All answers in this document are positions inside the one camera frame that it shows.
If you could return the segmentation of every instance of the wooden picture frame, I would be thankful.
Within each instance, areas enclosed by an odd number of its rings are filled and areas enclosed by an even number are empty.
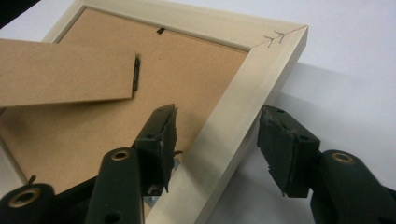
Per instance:
[[[75,1],[43,39],[57,43],[86,7],[248,52],[146,223],[204,223],[304,50],[307,26],[155,0]]]

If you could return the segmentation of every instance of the hardboard backing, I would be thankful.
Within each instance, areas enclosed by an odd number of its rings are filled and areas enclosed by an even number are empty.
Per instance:
[[[158,29],[85,9],[60,44],[133,49],[138,91],[125,101],[8,108],[0,134],[27,177],[59,193],[97,175],[105,153],[129,147],[161,105],[178,107],[176,150],[191,147],[247,53]]]
[[[133,50],[0,39],[0,107],[132,97]]]

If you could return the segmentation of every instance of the loose hardboard piece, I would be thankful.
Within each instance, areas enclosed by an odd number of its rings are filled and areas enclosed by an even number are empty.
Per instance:
[[[128,99],[132,49],[0,39],[0,107]]]
[[[100,13],[87,7],[116,16],[98,21]],[[87,12],[93,16],[88,26],[80,23]],[[148,29],[139,25],[128,31],[125,23],[135,21],[154,27],[140,24]],[[98,27],[104,31],[95,31]],[[156,33],[160,28],[165,28],[161,35]],[[89,36],[71,35],[80,31]],[[143,40],[136,36],[140,33]],[[60,190],[94,175],[98,155],[132,144],[152,108],[175,103],[177,150],[188,152],[171,178],[170,192],[160,197],[146,223],[204,223],[247,149],[253,134],[247,135],[248,130],[262,105],[276,99],[306,35],[301,24],[165,1],[76,1],[44,41],[136,44],[142,59],[139,91],[132,103],[8,109],[0,118],[0,134],[26,175],[41,172],[47,182],[57,180]],[[54,122],[58,127],[42,125]],[[40,137],[50,133],[57,137]],[[43,167],[52,170],[43,172]]]

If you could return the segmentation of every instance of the white surface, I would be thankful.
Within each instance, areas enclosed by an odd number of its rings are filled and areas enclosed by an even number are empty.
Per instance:
[[[360,157],[396,189],[396,3],[393,1],[177,0],[310,26],[308,44],[276,106],[321,141]],[[0,37],[41,40],[72,0],[42,0]],[[282,198],[252,147],[208,223],[313,223],[308,200]]]

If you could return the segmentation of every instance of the brass grommet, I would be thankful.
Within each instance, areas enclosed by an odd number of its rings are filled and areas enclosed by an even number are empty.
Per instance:
[[[40,196],[40,189],[26,189],[15,195],[9,202],[8,206],[13,208],[24,207],[25,205],[34,202]]]
[[[345,163],[351,163],[354,160],[352,159],[352,157],[350,157],[349,155],[347,155],[346,153],[342,153],[342,152],[334,152],[332,154],[332,158],[340,161],[340,162],[345,162]]]
[[[113,161],[122,161],[129,157],[129,152],[127,150],[116,151],[111,155]]]

